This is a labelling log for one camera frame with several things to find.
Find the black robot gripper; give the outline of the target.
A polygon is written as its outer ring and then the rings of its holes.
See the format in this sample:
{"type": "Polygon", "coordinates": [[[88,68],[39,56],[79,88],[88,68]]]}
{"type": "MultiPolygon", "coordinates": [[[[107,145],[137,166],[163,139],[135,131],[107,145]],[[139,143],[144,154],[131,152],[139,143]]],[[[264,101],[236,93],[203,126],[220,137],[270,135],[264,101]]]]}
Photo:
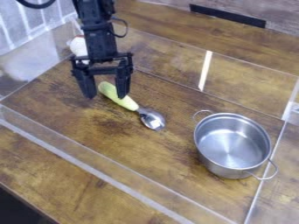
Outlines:
{"type": "Polygon", "coordinates": [[[87,56],[71,58],[72,76],[75,77],[83,95],[92,99],[96,94],[96,82],[87,70],[95,70],[97,74],[116,75],[116,95],[123,99],[129,93],[131,74],[133,72],[133,62],[131,52],[117,51],[116,38],[125,35],[115,34],[111,23],[97,25],[83,25],[81,35],[85,38],[87,56]]]}

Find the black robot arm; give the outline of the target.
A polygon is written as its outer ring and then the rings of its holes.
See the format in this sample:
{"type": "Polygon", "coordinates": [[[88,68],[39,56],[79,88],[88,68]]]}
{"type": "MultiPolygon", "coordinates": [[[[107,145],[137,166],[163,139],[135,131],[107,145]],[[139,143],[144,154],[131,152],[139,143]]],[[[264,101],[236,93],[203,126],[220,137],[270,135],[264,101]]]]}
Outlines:
{"type": "Polygon", "coordinates": [[[115,34],[111,23],[115,12],[113,0],[72,0],[84,33],[87,54],[72,56],[72,76],[83,95],[92,99],[97,94],[95,75],[113,74],[116,95],[123,99],[129,93],[133,61],[131,52],[119,52],[116,38],[125,34],[115,34]]]}

